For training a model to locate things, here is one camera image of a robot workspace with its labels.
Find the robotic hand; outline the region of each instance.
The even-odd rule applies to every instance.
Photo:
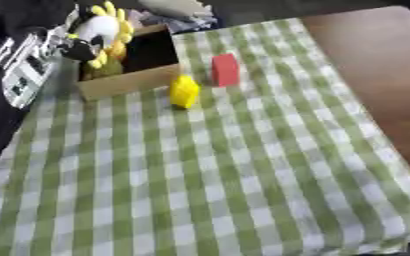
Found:
[[[123,10],[116,11],[110,2],[105,3],[105,8],[94,6],[83,11],[73,3],[68,13],[67,8],[52,13],[51,18],[43,13],[41,22],[27,20],[13,30],[7,19],[0,18],[0,23],[4,22],[0,28],[8,36],[0,45],[0,154],[62,56],[100,68],[107,62],[107,54],[125,51],[121,44],[131,40],[133,29],[125,21]]]

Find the table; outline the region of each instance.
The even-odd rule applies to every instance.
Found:
[[[303,22],[410,164],[410,10],[394,6]]]
[[[410,241],[410,168],[299,19],[174,37],[202,85],[84,104],[62,65],[0,158],[0,255],[349,255]],[[238,86],[211,82],[231,52]]]

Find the toy block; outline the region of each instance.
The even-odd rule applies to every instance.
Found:
[[[213,57],[213,80],[219,87],[239,84],[239,65],[233,54]]]

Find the cardboard box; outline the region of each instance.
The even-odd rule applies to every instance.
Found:
[[[127,57],[122,63],[122,75],[79,81],[82,96],[89,101],[167,86],[180,74],[174,43],[165,25],[137,30],[127,44]]]

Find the gingham tablecloth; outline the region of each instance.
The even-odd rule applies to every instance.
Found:
[[[73,67],[51,79],[0,159],[0,255],[340,255],[410,241],[408,166],[298,19],[175,44],[203,85],[188,111],[166,88],[84,104]],[[228,52],[241,84],[213,88],[211,58]]]

